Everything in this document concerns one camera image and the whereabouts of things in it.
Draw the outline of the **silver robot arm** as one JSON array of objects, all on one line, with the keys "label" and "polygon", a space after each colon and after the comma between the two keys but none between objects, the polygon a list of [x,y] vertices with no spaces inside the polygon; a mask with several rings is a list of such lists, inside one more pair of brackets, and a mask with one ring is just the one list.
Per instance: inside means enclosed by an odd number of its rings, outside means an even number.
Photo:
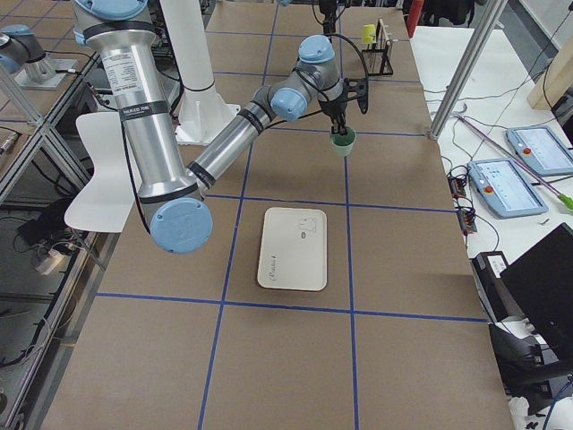
[{"label": "silver robot arm", "polygon": [[259,88],[244,106],[218,94],[201,7],[196,1],[160,5],[183,87],[171,112],[151,47],[156,29],[144,1],[76,1],[76,38],[101,57],[119,115],[128,168],[138,170],[134,192],[144,227],[173,254],[187,254],[210,237],[213,220],[205,192],[235,160],[281,118],[307,116],[317,101],[331,122],[330,139],[341,155],[354,144],[346,106],[368,108],[368,81],[342,76],[328,35],[304,39],[285,80]]},{"label": "silver robot arm", "polygon": [[[122,29],[145,18],[156,4],[162,12],[171,37],[175,59],[183,67],[179,81],[189,86],[193,77],[212,77],[210,53],[202,28],[201,8],[197,1],[76,1],[82,13],[106,25],[113,22]],[[47,58],[30,27],[11,25],[1,29],[1,64],[9,73],[24,65],[34,65]]]}]

